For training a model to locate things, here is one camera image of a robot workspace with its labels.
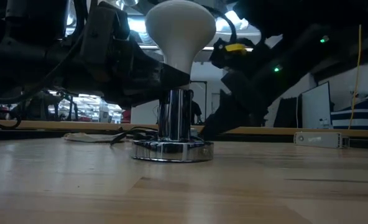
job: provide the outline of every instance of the wall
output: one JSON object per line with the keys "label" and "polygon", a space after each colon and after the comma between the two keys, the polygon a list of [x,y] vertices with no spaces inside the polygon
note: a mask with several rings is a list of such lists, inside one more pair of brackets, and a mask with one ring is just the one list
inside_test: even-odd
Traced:
{"label": "wall", "polygon": [[[216,68],[211,63],[193,63],[191,69],[192,81],[206,81],[208,82],[208,89],[206,92],[205,85],[203,83],[192,83],[190,88],[194,91],[193,101],[197,102],[202,111],[202,121],[211,114],[212,108],[212,94],[219,93],[220,89],[227,91],[227,88],[220,81],[223,76],[223,71]],[[159,101],[155,100],[140,106],[132,108],[131,123],[132,124],[155,124],[157,122],[157,108]]]}
{"label": "wall", "polygon": [[296,85],[292,86],[288,89],[284,94],[278,97],[268,108],[269,112],[264,116],[266,119],[265,126],[272,128],[274,126],[275,118],[277,117],[277,111],[279,107],[279,102],[281,99],[298,97],[300,93],[303,93],[309,89],[312,89],[316,86],[314,78],[311,74],[305,75],[300,79]]}
{"label": "wall", "polygon": [[[352,95],[356,85],[357,68],[340,73],[334,77],[320,81],[319,83],[329,82],[331,101],[334,103],[334,111],[342,110],[351,105]],[[368,64],[361,65],[358,93],[368,92]]]}

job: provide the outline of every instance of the black machinery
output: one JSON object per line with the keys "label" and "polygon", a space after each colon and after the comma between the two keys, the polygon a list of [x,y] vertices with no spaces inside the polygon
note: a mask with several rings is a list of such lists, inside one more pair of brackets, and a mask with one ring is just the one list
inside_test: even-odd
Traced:
{"label": "black machinery", "polygon": [[[143,53],[129,35],[127,14],[106,2],[92,1],[88,13],[86,1],[75,0],[77,25],[69,37],[65,37],[69,0],[3,2],[0,104],[23,101],[47,87],[101,95],[108,103],[130,108],[190,82],[189,74]],[[360,24],[368,38],[366,0],[230,2],[237,2],[234,10],[240,18],[261,31],[262,41],[237,39],[232,30],[229,42],[215,43],[210,60],[228,68],[222,81],[231,95],[206,120],[204,138],[240,126],[249,114],[261,122],[271,102],[302,76],[328,57],[354,47]],[[264,40],[273,35],[282,35],[282,40],[270,48]],[[254,49],[228,50],[235,43]],[[14,94],[22,88],[23,95]]]}

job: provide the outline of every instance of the wooden surface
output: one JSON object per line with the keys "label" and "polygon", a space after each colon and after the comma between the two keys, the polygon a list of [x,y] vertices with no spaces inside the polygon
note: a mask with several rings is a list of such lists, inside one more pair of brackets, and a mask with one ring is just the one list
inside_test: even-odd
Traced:
{"label": "wooden surface", "polygon": [[368,150],[217,142],[195,164],[129,143],[0,142],[0,223],[368,223]]}
{"label": "wooden surface", "polygon": [[[15,121],[0,121],[1,124],[12,126]],[[109,123],[91,123],[91,122],[69,122],[69,121],[23,121],[19,128],[23,129],[47,129],[47,130],[118,130],[122,127],[125,130],[135,126],[144,126],[148,128],[158,128],[157,125],[139,125],[139,124],[109,124]],[[203,126],[192,126],[192,128],[201,131]],[[273,135],[293,135],[298,131],[307,132],[334,132],[342,133],[348,137],[368,138],[368,130],[347,130],[347,129],[297,129],[297,128],[257,128],[240,127],[228,131],[228,134],[273,134]]]}

